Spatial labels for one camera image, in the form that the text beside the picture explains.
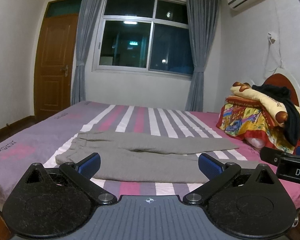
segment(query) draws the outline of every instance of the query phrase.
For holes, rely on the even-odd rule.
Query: window frame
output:
[[[180,3],[180,4],[186,4],[186,2],[179,1],[179,0],[164,0],[174,3]],[[168,20],[161,20],[156,19],[156,9],[157,9],[157,3],[158,0],[154,1],[154,11],[152,18],[147,17],[137,17],[137,16],[117,16],[117,15],[104,15],[104,11],[106,8],[106,2],[107,0],[103,1],[102,4],[102,10],[100,10],[99,14],[99,21],[98,26],[96,28],[97,31],[97,37],[96,37],[96,44],[95,44],[95,50],[94,50],[94,56],[93,56],[93,66],[92,71],[99,71],[99,70],[105,70],[105,71],[114,71],[114,72],[123,72],[123,73],[144,73],[148,75],[167,75],[170,77],[178,77],[182,79],[191,79],[191,74],[183,74],[178,72],[167,72],[167,71],[160,71],[160,70],[151,70],[149,69],[150,66],[150,57],[152,52],[152,43],[153,43],[153,35],[154,35],[154,24],[164,24],[164,25],[170,25],[174,27],[189,29],[188,24],[168,21]],[[128,67],[128,66],[111,66],[111,65],[100,65],[100,54],[101,54],[101,47],[102,47],[102,40],[103,40],[103,34],[104,34],[104,28],[106,21],[137,21],[137,22],[144,22],[144,23],[150,23],[150,36],[149,36],[149,46],[148,46],[148,52],[147,52],[147,59],[146,59],[146,68],[138,68],[138,67]]]

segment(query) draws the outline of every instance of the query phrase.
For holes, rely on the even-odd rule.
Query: wooden door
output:
[[[34,70],[34,113],[44,120],[70,106],[78,14],[45,18]]]

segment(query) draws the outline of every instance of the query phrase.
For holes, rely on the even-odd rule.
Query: mattress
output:
[[[172,138],[187,136],[228,138],[239,148],[208,154],[225,161],[262,162],[259,153],[253,148],[217,129],[217,121],[218,114],[215,113],[80,102],[0,143],[0,210],[29,165],[40,162],[46,168],[55,167],[55,156],[70,147],[78,131],[114,130]],[[117,197],[174,194],[183,196],[201,186],[186,183],[91,180]],[[300,207],[300,185],[287,181],[282,183],[296,207]]]

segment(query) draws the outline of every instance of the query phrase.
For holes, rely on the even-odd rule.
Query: pillow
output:
[[[239,82],[234,83],[230,90],[237,96],[259,101],[267,109],[269,114],[278,123],[278,125],[280,127],[284,127],[284,122],[287,120],[288,114],[283,103],[280,103],[271,97],[252,89],[247,84],[242,84]],[[300,114],[300,107],[295,107]]]
[[[262,109],[263,116],[266,119],[268,127],[272,129],[278,126],[278,123],[272,118],[272,116],[269,114],[266,108],[260,103],[260,101],[243,98],[235,95],[227,97],[226,101],[232,105]]]

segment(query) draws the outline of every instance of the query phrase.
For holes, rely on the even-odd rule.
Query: pink bedsheet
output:
[[[237,149],[239,153],[241,153],[243,156],[245,156],[249,161],[260,161],[260,163],[263,163],[263,161],[260,160],[259,153],[255,151],[252,147],[245,144],[243,141],[234,139],[230,136],[227,136],[222,130],[218,129],[216,127],[219,114],[216,113],[199,113],[199,112],[192,112],[193,115],[198,117],[200,120],[204,120],[204,122],[211,127],[213,130],[215,130],[219,135],[222,137],[227,137],[229,140],[235,144],[237,144],[240,148]],[[270,165],[271,169],[276,172],[277,167]],[[293,183],[290,181],[281,180],[282,185],[290,195],[291,199],[293,200],[296,208],[300,207],[300,184]]]

